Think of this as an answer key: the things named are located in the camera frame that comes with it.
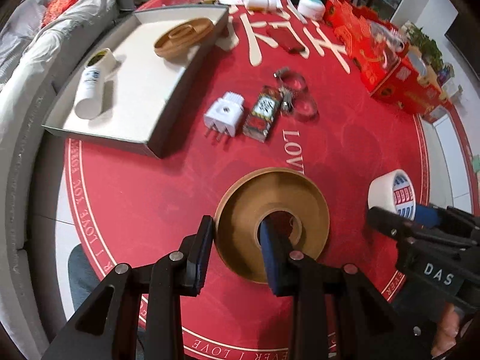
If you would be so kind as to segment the right hand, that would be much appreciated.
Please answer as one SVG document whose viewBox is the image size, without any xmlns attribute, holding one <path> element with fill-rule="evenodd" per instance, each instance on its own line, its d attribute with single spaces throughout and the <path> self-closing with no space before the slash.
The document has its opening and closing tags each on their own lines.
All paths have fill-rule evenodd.
<svg viewBox="0 0 480 360">
<path fill-rule="evenodd" d="M 433 339 L 431 356 L 436 358 L 456 345 L 456 339 L 465 335 L 473 320 L 463 322 L 463 311 L 447 302 L 442 311 Z"/>
</svg>

